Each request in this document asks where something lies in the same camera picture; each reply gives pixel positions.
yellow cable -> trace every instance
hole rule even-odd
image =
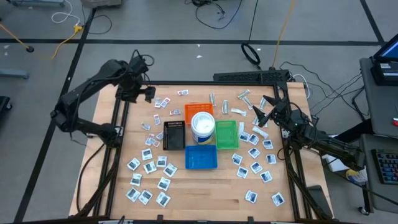
[[[64,40],[63,42],[61,42],[60,44],[58,44],[57,48],[55,49],[54,55],[51,57],[51,59],[54,59],[55,56],[57,56],[58,53],[58,49],[61,47],[62,44],[68,42],[70,39],[72,39],[77,33],[79,33],[81,30],[83,29],[82,26],[75,26],[75,31],[74,33],[66,40]]]
[[[18,37],[16,37],[11,31],[9,31],[6,27],[4,27],[2,24],[0,24],[0,27],[2,29],[4,29],[11,37],[13,37],[14,39],[16,39],[20,44],[22,44],[26,49],[29,48],[28,45],[24,44],[21,40],[18,39]]]
[[[276,58],[278,57],[279,43],[280,43],[280,40],[281,40],[281,38],[282,38],[282,36],[283,36],[283,34],[284,34],[287,21],[289,21],[289,17],[290,17],[290,15],[291,15],[292,11],[293,11],[295,2],[296,2],[296,0],[292,0],[292,3],[291,3],[291,5],[290,5],[290,9],[289,9],[289,13],[287,14],[286,19],[285,19],[285,22],[284,22],[284,25],[282,26],[282,29],[280,30],[278,42],[276,43],[275,56],[274,56],[274,62],[272,63],[272,68],[274,68],[274,65],[275,65],[275,62],[276,62]]]

keyboard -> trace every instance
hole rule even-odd
[[[398,150],[371,150],[382,184],[398,184]]]
[[[269,71],[256,71],[256,72],[233,72],[233,73],[215,73],[213,75],[214,81],[234,81],[234,82],[262,82],[275,83],[287,82],[290,78],[288,70],[269,70]]]

gray floor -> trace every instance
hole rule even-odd
[[[397,32],[394,0],[367,0],[370,10],[385,40]],[[72,0],[73,14],[81,17],[81,5]],[[227,19],[234,13],[238,0],[220,1]],[[234,21],[224,30],[213,30],[195,19],[195,7],[184,5],[183,0],[125,1],[122,8],[100,9],[96,15],[106,14],[113,28],[103,35],[89,35],[88,39],[247,39],[255,1],[243,1]],[[254,23],[253,40],[276,40],[289,9],[289,1],[260,0]],[[55,6],[23,4],[14,7],[0,2],[3,24],[24,39],[65,39],[71,35],[76,20],[69,18],[63,24],[54,24],[50,17],[57,11],[68,12]],[[200,9],[199,16],[214,26],[217,22],[215,7]],[[108,21],[97,19],[92,32],[107,29]],[[0,39],[9,38],[0,31]],[[377,41],[359,0],[301,0],[297,1],[286,27],[284,40]],[[0,78],[0,95],[12,98],[14,108],[4,119],[0,129],[0,223],[14,219],[22,194],[32,172],[35,160],[49,125],[49,113],[55,105],[75,54],[76,44],[65,44],[55,60],[43,59],[52,55],[55,44],[32,44],[36,51],[28,54],[19,44],[0,44],[0,67],[26,69],[30,79]],[[274,45],[255,45],[259,49],[262,68],[270,66]],[[282,45],[277,66],[283,61],[301,63],[317,72],[322,80],[337,88],[359,73],[359,59],[369,57],[379,47],[300,46]],[[244,58],[239,45],[201,44],[146,44],[111,45],[86,44],[76,68],[70,88],[94,75],[108,59],[128,60],[134,49],[155,57],[155,65],[148,75],[151,80],[212,80],[214,73],[254,70]],[[308,82],[322,85],[314,75],[300,67],[285,65],[293,74],[302,74]],[[347,91],[361,87],[359,80]],[[322,85],[327,93],[331,91]],[[310,85],[310,107],[324,98],[322,91]],[[325,106],[324,101],[312,110],[315,114]],[[367,112],[365,95],[358,98],[363,112]],[[91,119],[96,98],[86,101],[80,116]],[[344,114],[342,120],[338,114]],[[340,133],[360,122],[359,116],[341,99],[319,113],[318,128],[328,133]],[[85,139],[76,133],[80,141]],[[30,201],[25,221],[63,218],[68,215],[84,148],[70,142],[68,135],[56,130],[37,186]],[[398,215],[376,211],[365,217],[356,211],[362,206],[361,191],[355,186],[325,172],[336,218],[347,222],[392,223]]]

white cable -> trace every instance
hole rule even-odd
[[[304,79],[305,85],[307,86],[307,92],[308,92],[307,99],[309,99],[309,98],[310,98],[310,87],[308,86],[308,83],[307,83],[306,79],[305,79],[304,76],[301,75],[301,74],[295,74],[295,75],[293,76],[293,78],[296,77],[296,76],[300,76],[302,79]]]
[[[56,12],[56,13],[52,14],[51,20],[52,20],[54,23],[56,23],[56,24],[60,24],[60,23],[65,22],[65,21],[68,19],[68,17],[74,17],[74,18],[76,18],[76,19],[78,20],[77,23],[76,23],[76,26],[79,25],[79,24],[80,24],[80,18],[77,17],[77,16],[75,16],[75,15],[72,15],[72,11],[73,11],[73,6],[72,6],[72,4],[70,4],[70,2],[69,2],[68,0],[65,0],[65,1],[66,1],[66,2],[69,4],[69,6],[70,6],[70,12],[69,12],[69,13],[65,13],[65,12]],[[55,15],[58,15],[58,14],[60,14],[60,15],[66,15],[66,16],[65,16],[65,18],[62,19],[61,21],[56,21],[56,20],[54,20],[54,16],[55,16]]]

monitor screen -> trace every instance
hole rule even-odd
[[[383,51],[380,56],[388,58],[398,58],[398,40],[395,41],[394,44],[392,44],[385,51]]]

